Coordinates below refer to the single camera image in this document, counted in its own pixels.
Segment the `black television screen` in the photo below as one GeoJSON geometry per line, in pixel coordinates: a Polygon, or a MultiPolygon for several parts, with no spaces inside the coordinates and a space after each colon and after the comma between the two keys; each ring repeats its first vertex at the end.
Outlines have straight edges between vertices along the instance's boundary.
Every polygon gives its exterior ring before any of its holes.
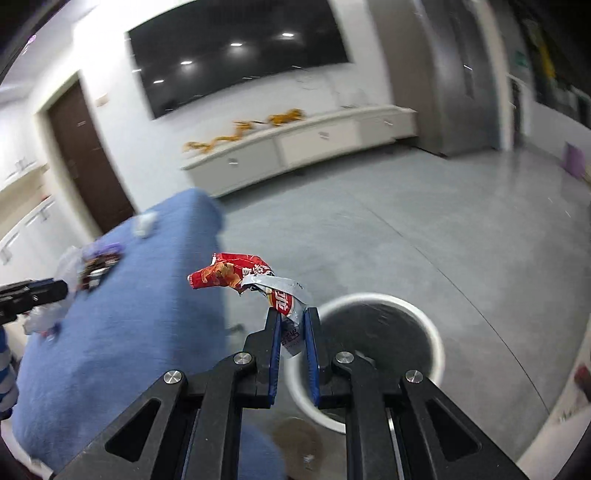
{"type": "Polygon", "coordinates": [[[195,0],[129,37],[156,118],[237,83],[348,62],[327,0],[195,0]]]}

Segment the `silver bolt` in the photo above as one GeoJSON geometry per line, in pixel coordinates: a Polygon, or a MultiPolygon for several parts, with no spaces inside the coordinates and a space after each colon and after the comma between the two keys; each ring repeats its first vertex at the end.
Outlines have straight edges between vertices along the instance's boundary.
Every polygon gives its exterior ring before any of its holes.
{"type": "Polygon", "coordinates": [[[179,383],[183,378],[183,374],[178,370],[171,370],[170,372],[166,372],[164,374],[164,382],[168,383],[169,385],[173,385],[175,383],[179,383]]]}
{"type": "Polygon", "coordinates": [[[234,355],[234,363],[238,365],[249,364],[252,360],[252,355],[247,352],[238,352],[234,355]]]}
{"type": "Polygon", "coordinates": [[[349,364],[355,357],[351,352],[339,352],[335,355],[335,359],[340,364],[349,364]]]}
{"type": "Polygon", "coordinates": [[[423,374],[418,370],[409,370],[404,376],[410,383],[420,383],[423,381],[423,374]]]}

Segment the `yellow object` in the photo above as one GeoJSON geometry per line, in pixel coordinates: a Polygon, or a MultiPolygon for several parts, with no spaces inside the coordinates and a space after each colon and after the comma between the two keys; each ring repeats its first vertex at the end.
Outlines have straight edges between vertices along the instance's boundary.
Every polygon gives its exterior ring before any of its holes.
{"type": "Polygon", "coordinates": [[[286,113],[279,113],[278,115],[270,115],[267,119],[267,122],[259,122],[257,120],[250,120],[250,121],[242,121],[242,120],[235,120],[234,126],[236,128],[234,135],[224,135],[221,137],[214,138],[209,143],[203,142],[186,142],[183,145],[183,152],[188,152],[190,150],[201,150],[201,153],[208,153],[213,150],[213,147],[219,141],[226,141],[226,142],[235,142],[240,140],[244,136],[244,132],[248,130],[253,130],[255,125],[266,125],[270,124],[274,127],[279,127],[280,125],[285,125],[290,122],[295,122],[298,120],[303,120],[305,118],[305,114],[299,108],[292,108],[288,110],[286,113]]]}

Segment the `doorway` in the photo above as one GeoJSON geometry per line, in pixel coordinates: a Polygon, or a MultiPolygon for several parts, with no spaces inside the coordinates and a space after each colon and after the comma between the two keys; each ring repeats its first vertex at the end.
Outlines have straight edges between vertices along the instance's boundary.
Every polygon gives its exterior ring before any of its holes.
{"type": "Polygon", "coordinates": [[[76,82],[48,110],[67,170],[103,233],[135,214],[113,171],[76,82]]]}

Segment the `round brown object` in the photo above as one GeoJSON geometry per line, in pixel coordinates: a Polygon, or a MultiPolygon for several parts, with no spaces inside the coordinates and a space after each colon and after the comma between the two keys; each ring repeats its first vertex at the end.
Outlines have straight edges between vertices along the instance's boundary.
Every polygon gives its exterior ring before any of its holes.
{"type": "Polygon", "coordinates": [[[273,442],[283,453],[288,477],[293,480],[319,478],[324,449],[312,425],[297,417],[286,419],[273,431],[273,442]]]}

